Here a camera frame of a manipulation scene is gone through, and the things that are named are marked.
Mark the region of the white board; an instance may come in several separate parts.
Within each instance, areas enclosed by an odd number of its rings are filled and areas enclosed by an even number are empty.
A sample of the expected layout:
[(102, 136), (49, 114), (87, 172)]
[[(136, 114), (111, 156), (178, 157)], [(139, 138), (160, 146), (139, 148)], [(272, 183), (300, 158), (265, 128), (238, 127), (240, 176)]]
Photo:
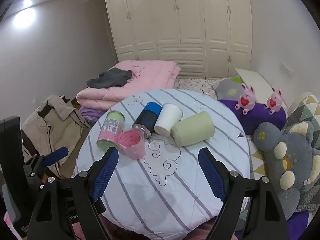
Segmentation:
[(244, 69), (235, 69), (247, 87), (252, 86), (255, 91), (257, 103), (267, 103), (268, 98), (273, 94), (272, 87), (259, 73)]

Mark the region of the wall socket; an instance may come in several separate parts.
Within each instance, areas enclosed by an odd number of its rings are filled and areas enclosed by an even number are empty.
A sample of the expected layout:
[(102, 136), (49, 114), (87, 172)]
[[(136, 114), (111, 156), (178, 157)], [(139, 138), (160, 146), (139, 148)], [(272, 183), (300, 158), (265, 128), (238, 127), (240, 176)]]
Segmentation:
[(290, 67), (288, 67), (287, 65), (285, 65), (284, 63), (280, 64), (279, 69), (289, 77), (291, 77), (293, 74), (293, 70)]

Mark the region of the clear cup with pink label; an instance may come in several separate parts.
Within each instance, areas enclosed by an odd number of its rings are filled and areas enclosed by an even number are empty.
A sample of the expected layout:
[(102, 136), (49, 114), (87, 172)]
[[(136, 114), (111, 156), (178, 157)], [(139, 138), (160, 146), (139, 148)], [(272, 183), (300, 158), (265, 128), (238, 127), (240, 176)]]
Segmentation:
[(145, 156), (144, 133), (140, 129), (127, 129), (118, 136), (118, 145), (128, 158), (139, 160)]

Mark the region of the grey plush toy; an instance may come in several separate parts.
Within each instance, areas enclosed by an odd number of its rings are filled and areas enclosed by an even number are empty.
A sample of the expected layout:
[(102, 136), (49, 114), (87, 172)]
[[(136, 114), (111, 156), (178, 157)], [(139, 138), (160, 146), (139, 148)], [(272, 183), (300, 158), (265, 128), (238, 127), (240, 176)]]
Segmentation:
[(313, 133), (309, 121), (297, 123), (287, 132), (263, 122), (253, 133), (286, 219), (296, 211), (302, 194), (319, 180), (319, 150), (311, 146)]

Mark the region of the folded pink quilt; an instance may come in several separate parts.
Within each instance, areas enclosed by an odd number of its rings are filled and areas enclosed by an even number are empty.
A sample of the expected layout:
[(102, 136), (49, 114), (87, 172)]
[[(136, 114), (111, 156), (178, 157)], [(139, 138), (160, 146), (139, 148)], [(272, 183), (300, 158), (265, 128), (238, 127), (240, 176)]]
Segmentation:
[(107, 111), (116, 103), (138, 93), (171, 89), (181, 71), (176, 62), (163, 60), (126, 60), (114, 68), (131, 70), (132, 78), (122, 87), (88, 87), (76, 95), (77, 102), (84, 107)]

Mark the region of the green and pink can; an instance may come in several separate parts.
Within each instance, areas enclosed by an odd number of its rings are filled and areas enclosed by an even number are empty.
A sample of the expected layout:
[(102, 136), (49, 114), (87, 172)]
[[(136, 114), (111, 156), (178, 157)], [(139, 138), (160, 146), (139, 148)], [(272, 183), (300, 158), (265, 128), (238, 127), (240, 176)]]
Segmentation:
[(121, 112), (108, 112), (97, 140), (97, 146), (102, 151), (106, 152), (110, 147), (117, 147), (118, 137), (123, 131), (124, 122), (125, 116)]

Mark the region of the right pink bunny toy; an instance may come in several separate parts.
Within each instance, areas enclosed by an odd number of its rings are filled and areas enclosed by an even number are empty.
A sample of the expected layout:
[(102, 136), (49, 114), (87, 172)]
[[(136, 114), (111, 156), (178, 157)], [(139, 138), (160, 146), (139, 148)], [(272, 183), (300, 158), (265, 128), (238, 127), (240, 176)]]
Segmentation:
[(273, 94), (268, 98), (267, 103), (264, 105), (264, 108), (269, 110), (270, 115), (279, 112), (282, 106), (281, 90), (276, 90), (272, 87), (272, 91)]

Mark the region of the beige jacket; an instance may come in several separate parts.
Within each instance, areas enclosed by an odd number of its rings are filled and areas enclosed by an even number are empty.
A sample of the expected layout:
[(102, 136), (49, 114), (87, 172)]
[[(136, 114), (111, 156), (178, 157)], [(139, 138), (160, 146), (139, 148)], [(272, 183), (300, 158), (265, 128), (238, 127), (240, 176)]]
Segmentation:
[(57, 95), (49, 96), (22, 125), (22, 131), (40, 155), (48, 155), (61, 147), (68, 149), (66, 157), (49, 167), (61, 179), (72, 176), (90, 129), (79, 110)]

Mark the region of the triangle pattern quilt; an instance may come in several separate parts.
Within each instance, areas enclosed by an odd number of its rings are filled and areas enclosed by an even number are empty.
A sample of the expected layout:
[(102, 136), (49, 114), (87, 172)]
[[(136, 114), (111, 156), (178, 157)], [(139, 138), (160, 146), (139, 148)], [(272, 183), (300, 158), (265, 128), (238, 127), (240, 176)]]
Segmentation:
[(263, 176), (267, 176), (267, 169), (264, 162), (263, 153), (258, 150), (253, 142), (253, 137), (251, 135), (246, 136), (249, 147), (249, 157), (250, 157), (250, 178), (259, 180)]

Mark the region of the cream wardrobe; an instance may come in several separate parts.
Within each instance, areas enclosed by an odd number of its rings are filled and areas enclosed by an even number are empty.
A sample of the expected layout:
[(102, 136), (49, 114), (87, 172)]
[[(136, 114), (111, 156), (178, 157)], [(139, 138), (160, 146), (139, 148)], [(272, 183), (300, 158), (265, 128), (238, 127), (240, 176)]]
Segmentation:
[(119, 61), (174, 61), (186, 78), (234, 77), (250, 68), (250, 0), (105, 2)]

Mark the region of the blue and black can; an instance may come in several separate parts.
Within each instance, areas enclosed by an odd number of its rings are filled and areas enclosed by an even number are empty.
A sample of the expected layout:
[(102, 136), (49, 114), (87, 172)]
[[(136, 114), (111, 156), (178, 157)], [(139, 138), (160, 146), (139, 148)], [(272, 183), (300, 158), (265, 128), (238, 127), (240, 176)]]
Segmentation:
[(147, 103), (133, 123), (132, 128), (141, 130), (144, 133), (145, 139), (151, 138), (161, 111), (162, 107), (159, 104), (155, 102)]

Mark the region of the light green plastic cup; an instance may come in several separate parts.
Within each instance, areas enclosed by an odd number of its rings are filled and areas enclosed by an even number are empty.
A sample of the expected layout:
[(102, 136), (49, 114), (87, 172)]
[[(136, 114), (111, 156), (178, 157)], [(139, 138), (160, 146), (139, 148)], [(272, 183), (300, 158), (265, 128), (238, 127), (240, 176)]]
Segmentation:
[(171, 129), (178, 147), (198, 144), (214, 136), (215, 126), (210, 115), (202, 111), (176, 123)]

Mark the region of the white paper cup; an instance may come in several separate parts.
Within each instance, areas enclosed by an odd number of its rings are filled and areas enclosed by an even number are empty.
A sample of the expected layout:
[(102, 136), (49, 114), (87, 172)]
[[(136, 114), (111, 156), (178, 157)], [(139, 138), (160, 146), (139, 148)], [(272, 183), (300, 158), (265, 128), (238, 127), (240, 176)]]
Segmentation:
[(164, 104), (154, 126), (155, 132), (160, 136), (169, 137), (172, 127), (180, 121), (182, 116), (180, 107), (173, 103)]

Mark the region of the heart pattern bedsheet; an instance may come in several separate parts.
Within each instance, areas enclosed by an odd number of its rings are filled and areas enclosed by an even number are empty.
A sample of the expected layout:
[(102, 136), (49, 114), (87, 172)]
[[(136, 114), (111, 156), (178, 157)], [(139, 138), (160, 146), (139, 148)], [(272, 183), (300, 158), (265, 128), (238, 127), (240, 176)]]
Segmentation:
[(223, 79), (176, 79), (174, 88), (192, 90), (200, 94), (217, 99), (216, 89)]

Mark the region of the left pink bunny toy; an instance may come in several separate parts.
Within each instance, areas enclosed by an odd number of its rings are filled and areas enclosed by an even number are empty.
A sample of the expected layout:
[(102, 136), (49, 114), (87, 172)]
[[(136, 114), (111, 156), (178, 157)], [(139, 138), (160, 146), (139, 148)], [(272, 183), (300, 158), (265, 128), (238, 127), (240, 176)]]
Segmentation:
[(246, 115), (255, 107), (255, 103), (257, 100), (255, 97), (255, 90), (252, 86), (247, 87), (244, 83), (242, 83), (241, 86), (244, 90), (238, 98), (235, 109), (239, 110), (242, 108), (242, 114)]

